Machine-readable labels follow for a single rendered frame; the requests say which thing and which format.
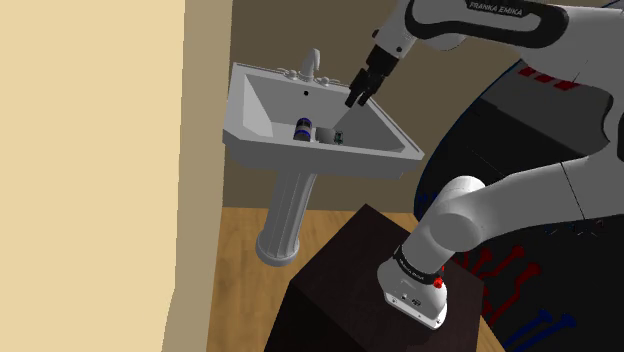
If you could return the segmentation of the dark robot stand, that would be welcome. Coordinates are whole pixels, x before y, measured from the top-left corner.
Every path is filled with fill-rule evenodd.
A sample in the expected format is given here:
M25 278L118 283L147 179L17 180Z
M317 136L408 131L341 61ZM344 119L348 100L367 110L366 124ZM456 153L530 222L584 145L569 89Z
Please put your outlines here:
M385 301L377 269L408 234L363 205L290 280L263 352L476 352L484 284L459 264L439 329Z

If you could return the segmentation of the blue banded dark can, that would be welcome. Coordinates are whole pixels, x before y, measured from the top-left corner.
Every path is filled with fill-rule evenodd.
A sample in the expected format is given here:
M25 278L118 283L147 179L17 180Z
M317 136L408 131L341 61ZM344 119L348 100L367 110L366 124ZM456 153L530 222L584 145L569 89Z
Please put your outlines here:
M308 118L302 117L297 120L293 134L294 140L310 142L312 123Z

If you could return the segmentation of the white pedestal sink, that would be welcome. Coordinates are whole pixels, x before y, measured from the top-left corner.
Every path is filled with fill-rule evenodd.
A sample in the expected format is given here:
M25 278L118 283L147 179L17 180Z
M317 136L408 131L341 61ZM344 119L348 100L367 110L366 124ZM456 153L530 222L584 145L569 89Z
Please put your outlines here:
M299 230L320 174L398 179L424 152L374 101L349 108L347 86L317 75L320 52L311 49L299 69L232 65L223 142L248 168L277 171L269 211L255 250L281 267L297 256ZM293 139L298 119L312 123L311 141ZM343 132L344 143L315 140L317 127Z

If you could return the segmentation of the dark patterned shower curtain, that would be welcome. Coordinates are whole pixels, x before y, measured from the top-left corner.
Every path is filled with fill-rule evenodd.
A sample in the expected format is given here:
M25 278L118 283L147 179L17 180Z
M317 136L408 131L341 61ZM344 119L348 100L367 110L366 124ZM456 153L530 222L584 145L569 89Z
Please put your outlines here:
M422 216L451 179L492 184L594 154L611 96L517 62L460 115L417 186ZM498 236L454 260L484 284L482 315L509 352L624 352L624 176L604 211Z

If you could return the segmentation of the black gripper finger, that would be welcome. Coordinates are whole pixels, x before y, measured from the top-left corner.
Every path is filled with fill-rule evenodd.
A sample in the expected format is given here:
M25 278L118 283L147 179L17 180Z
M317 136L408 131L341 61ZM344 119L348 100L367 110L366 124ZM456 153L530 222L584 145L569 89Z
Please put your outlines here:
M367 101L377 92L377 82L376 81L368 81L364 87L362 88L362 93L358 98L357 103L360 106L364 106Z
M358 97L366 90L368 83L368 72L361 68L355 78L349 85L349 95L345 100L345 105L351 108L357 101Z

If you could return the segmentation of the grey cup with green print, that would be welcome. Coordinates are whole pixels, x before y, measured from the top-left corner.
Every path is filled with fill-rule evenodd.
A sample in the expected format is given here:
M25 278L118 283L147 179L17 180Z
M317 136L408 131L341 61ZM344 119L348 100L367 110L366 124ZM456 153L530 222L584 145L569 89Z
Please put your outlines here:
M318 143L342 145L344 143L343 132L332 128L317 127L315 140Z

